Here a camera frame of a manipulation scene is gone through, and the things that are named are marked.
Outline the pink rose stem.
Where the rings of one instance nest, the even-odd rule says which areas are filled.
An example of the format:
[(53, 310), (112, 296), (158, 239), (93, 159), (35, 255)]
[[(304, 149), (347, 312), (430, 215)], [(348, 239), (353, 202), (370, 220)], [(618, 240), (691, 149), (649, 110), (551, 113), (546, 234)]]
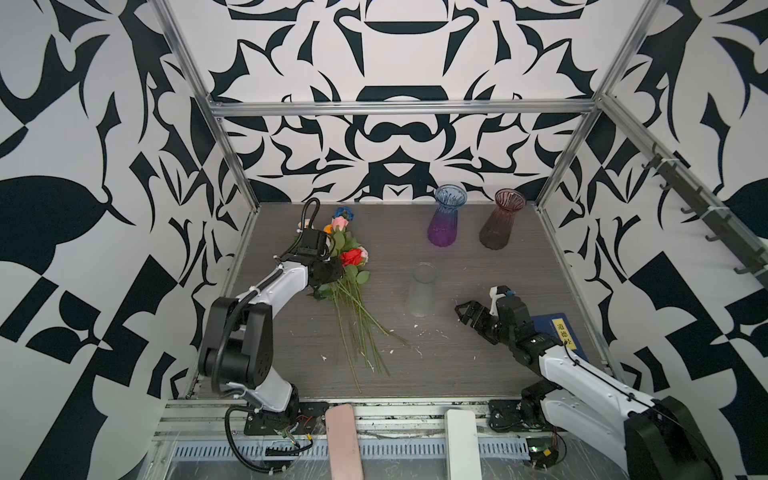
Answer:
[(351, 232), (347, 220), (344, 218), (333, 218), (331, 223), (333, 233), (329, 234), (332, 240), (331, 255), (337, 258), (343, 267), (360, 267), (366, 261), (363, 247)]

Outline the clear glass vase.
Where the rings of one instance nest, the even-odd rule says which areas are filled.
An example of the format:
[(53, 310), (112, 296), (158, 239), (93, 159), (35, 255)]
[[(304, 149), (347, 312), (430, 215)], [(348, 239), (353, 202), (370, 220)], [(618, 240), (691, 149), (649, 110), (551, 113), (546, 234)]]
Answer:
[(433, 313), (437, 277), (438, 270), (431, 263), (420, 262), (413, 268), (405, 301), (407, 313), (417, 318)]

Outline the blue rose stem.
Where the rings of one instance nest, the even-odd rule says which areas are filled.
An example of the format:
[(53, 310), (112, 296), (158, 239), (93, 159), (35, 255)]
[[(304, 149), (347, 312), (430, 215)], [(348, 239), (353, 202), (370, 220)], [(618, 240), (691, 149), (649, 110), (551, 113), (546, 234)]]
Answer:
[(354, 218), (352, 210), (346, 206), (338, 207), (334, 213), (335, 218), (344, 218), (348, 222), (351, 222)]

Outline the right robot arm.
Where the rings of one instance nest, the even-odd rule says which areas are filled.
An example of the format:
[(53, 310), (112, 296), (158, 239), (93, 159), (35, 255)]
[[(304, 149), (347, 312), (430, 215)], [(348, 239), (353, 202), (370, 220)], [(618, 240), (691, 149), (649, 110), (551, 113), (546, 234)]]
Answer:
[(505, 286), (490, 306), (455, 306), (458, 320), (492, 345), (503, 345), (540, 379), (514, 408), (492, 401), (490, 428), (564, 430), (612, 460), (631, 479), (720, 479), (722, 470), (693, 415), (679, 400), (657, 399), (611, 377), (537, 330), (527, 305)]

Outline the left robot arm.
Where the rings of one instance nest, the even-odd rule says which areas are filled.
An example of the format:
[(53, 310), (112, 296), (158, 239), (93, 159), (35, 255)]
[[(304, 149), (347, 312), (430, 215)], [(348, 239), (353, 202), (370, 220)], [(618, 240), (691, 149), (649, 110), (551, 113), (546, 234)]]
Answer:
[(297, 425), (298, 389), (273, 367), (274, 319), (306, 288), (317, 292), (343, 274), (341, 262), (331, 258), (335, 241), (313, 226), (320, 205), (316, 197), (304, 203), (297, 235), (286, 251), (276, 257), (277, 265), (269, 275), (236, 297), (214, 301), (199, 348), (198, 373), (209, 379), (213, 393), (243, 402), (227, 408), (225, 435), (234, 457), (259, 474), (276, 475), (287, 470), (289, 464), (256, 463), (243, 455), (234, 441), (231, 414), (252, 416), (285, 435)]

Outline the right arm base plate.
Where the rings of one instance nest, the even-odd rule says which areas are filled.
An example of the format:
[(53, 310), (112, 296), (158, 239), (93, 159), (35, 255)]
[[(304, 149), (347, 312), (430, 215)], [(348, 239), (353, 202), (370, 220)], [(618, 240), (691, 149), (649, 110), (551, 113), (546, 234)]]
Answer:
[(493, 399), (488, 402), (488, 426), (497, 433), (551, 432), (538, 401), (523, 399)]

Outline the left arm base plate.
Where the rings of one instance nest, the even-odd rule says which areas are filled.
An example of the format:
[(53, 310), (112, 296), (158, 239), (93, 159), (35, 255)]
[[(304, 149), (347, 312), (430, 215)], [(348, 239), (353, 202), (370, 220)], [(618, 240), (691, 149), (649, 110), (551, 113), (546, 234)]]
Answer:
[(286, 411), (276, 413), (260, 411), (247, 415), (243, 433), (246, 436), (279, 435), (289, 431), (292, 435), (322, 433), (324, 418), (330, 408), (328, 402), (290, 404)]

